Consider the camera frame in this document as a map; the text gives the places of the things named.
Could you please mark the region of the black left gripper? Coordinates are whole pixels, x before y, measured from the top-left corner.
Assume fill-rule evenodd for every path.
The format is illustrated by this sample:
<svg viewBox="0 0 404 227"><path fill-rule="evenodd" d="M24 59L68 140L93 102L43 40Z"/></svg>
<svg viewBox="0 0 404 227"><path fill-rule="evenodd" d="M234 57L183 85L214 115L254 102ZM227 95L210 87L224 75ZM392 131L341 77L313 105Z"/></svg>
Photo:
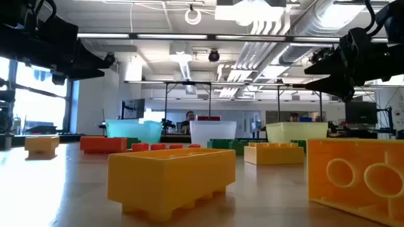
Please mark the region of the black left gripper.
<svg viewBox="0 0 404 227"><path fill-rule="evenodd" d="M39 28L35 28L34 21L28 15L28 24L23 26L16 16L1 15L2 57L50 69L56 85L63 85L66 79L104 77L105 73L98 69L107 69L110 63L77 39L78 26L58 16L41 21Z"/></svg>

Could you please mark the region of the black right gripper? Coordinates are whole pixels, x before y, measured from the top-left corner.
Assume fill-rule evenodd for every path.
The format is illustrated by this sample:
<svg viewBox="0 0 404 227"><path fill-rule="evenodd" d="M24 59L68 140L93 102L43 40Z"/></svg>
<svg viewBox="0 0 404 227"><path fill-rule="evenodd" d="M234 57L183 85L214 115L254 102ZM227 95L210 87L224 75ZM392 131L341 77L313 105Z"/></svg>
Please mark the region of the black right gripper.
<svg viewBox="0 0 404 227"><path fill-rule="evenodd" d="M304 70L305 74L330 76L307 83L305 89L350 102L355 93L354 86L362 86L366 81L375 79L388 81L403 74L403 44L373 43L364 29L353 28L340 39L337 48L316 51L309 62L312 65Z"/></svg>

